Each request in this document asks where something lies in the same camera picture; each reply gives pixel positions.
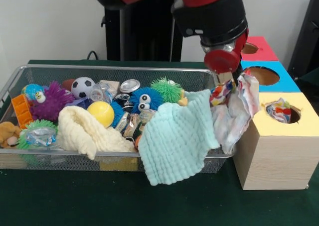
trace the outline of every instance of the light green spiky ball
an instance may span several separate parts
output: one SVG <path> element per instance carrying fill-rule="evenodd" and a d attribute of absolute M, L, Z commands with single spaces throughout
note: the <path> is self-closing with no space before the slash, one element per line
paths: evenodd
<path fill-rule="evenodd" d="M 166 77 L 152 81 L 151 88 L 157 90 L 166 103 L 177 103 L 180 100 L 181 85 L 169 83 Z"/>

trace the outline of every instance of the green spiky ball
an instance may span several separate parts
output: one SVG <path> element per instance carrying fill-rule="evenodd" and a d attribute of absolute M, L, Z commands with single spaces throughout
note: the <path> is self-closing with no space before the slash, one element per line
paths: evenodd
<path fill-rule="evenodd" d="M 25 133 L 27 130 L 33 130 L 35 128 L 38 127 L 51 127 L 53 129 L 55 129 L 56 132 L 58 132 L 57 127 L 50 121 L 48 120 L 36 120 L 34 122 L 31 122 L 29 125 L 26 126 L 27 129 L 22 130 L 19 140 L 18 140 L 18 145 L 17 148 L 20 150 L 28 150 L 30 145 L 28 143 L 26 143 L 25 141 Z M 37 166 L 40 164 L 40 162 L 37 160 L 37 158 L 32 155 L 32 154 L 20 154 L 21 158 L 28 164 L 32 165 L 32 166 Z"/>
<path fill-rule="evenodd" d="M 182 87 L 178 83 L 169 83 L 166 77 L 152 81 L 151 88 L 157 90 L 166 103 L 177 103 L 180 100 Z"/>

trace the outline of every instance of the white cloth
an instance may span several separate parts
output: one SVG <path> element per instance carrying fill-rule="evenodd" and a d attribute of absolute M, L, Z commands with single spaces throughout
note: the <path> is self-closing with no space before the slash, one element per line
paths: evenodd
<path fill-rule="evenodd" d="M 57 143 L 64 150 L 77 150 L 95 158 L 98 151 L 134 152 L 133 143 L 109 127 L 105 129 L 83 108 L 65 107 L 59 114 Z"/>
<path fill-rule="evenodd" d="M 225 154 L 233 151 L 234 145 L 247 130 L 249 121 L 259 111 L 259 83 L 250 75 L 238 78 L 238 87 L 230 95 L 228 104 L 212 107 L 215 137 Z"/>

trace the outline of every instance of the white wall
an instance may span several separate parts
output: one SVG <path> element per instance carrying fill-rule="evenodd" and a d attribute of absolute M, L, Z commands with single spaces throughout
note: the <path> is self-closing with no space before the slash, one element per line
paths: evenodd
<path fill-rule="evenodd" d="M 244 0 L 250 35 L 263 35 L 288 67 L 309 0 Z M 184 39 L 183 61 L 203 61 L 199 37 Z"/>
<path fill-rule="evenodd" d="M 30 59 L 106 59 L 103 15 L 96 0 L 0 0 L 0 87 Z"/>

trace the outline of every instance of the purple spiky ball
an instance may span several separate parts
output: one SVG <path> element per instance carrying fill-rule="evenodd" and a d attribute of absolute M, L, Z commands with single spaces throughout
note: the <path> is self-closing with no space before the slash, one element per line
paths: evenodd
<path fill-rule="evenodd" d="M 44 95 L 44 102 L 33 101 L 33 106 L 30 108 L 34 120 L 56 121 L 65 104 L 74 101 L 74 96 L 68 94 L 56 81 L 50 83 L 49 89 L 44 90 Z"/>

